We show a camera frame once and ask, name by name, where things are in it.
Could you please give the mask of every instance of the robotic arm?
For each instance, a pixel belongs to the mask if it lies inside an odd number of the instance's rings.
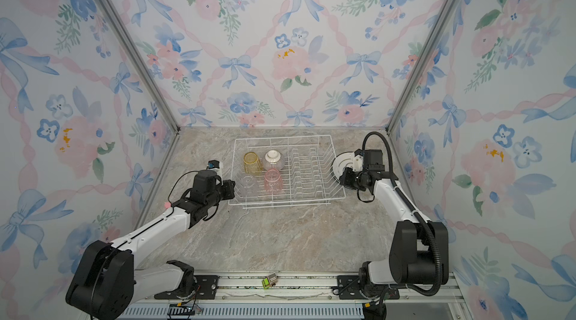
[[[208,169],[198,171],[193,186],[162,215],[111,243],[98,240],[88,246],[66,302],[100,320],[113,320],[131,303],[160,292],[189,297],[195,289],[192,266],[171,260],[152,269],[134,268],[171,237],[210,220],[208,209],[216,206],[217,211],[220,201],[234,198],[235,183],[222,180],[220,163],[212,160]]]
[[[385,171],[381,150],[366,150],[372,135],[379,136],[386,147],[388,171]],[[448,230],[441,222],[432,222],[422,214],[413,201],[404,194],[398,177],[393,173],[392,152],[386,138],[373,131],[364,138],[362,149],[339,155],[333,172],[346,188],[369,190],[374,199],[381,201],[388,215],[396,223],[389,258],[366,262],[359,270],[361,288],[367,285],[406,284],[422,295],[436,294],[441,284],[448,281]],[[427,250],[417,250],[418,241]],[[432,284],[422,289],[414,284]]]

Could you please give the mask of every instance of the yellow glass cup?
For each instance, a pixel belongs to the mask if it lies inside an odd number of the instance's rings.
[[[255,152],[247,152],[244,155],[244,172],[247,174],[259,174],[262,172],[260,158]]]

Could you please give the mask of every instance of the marble countertop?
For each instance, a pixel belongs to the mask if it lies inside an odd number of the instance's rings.
[[[146,221],[164,211],[170,189],[184,172],[204,168],[213,158],[229,166],[236,138],[329,134],[338,154],[360,148],[369,131],[185,128],[180,132],[180,140],[150,204]],[[383,149],[386,157],[384,146],[376,136],[369,139],[366,148]],[[400,182],[406,184],[396,155],[394,167]],[[176,185],[171,201],[192,186],[194,175],[188,176]],[[346,195],[328,205],[292,208],[245,210],[222,202],[214,218],[173,237],[139,267],[160,266],[176,259],[198,270],[356,272],[364,261],[388,257],[394,228],[380,201],[364,204],[358,201],[355,192],[347,191]]]

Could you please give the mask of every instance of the dish rack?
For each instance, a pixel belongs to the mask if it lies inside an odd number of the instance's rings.
[[[237,192],[236,197],[229,201],[230,205],[242,205],[245,209],[292,207],[329,204],[331,200],[346,196],[344,188],[332,174],[336,152],[330,135],[237,138],[234,140],[231,179],[238,184],[246,175],[244,155],[247,152],[255,152],[262,161],[272,149],[280,151],[286,161],[280,171],[282,190],[267,193],[264,190],[265,171],[251,174],[256,178],[257,195],[246,196]]]

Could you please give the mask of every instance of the black mounting plate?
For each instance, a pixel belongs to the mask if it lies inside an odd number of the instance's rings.
[[[340,300],[366,300],[366,298],[360,293],[360,282],[358,280],[357,275],[340,275],[336,277],[338,281],[338,286],[333,287],[332,290],[335,289],[342,289],[346,285],[351,284],[348,288],[346,288],[342,293],[340,290],[338,291],[338,297]],[[398,300],[400,298],[400,293],[398,289],[391,289],[388,288],[387,285],[367,285],[362,292],[366,296],[379,296],[382,293],[382,290],[386,288],[386,294],[390,296],[390,300]]]
[[[196,283],[200,285],[196,298],[198,300],[214,300],[218,289],[218,275],[194,275]],[[156,300],[181,300],[170,291],[154,295]]]

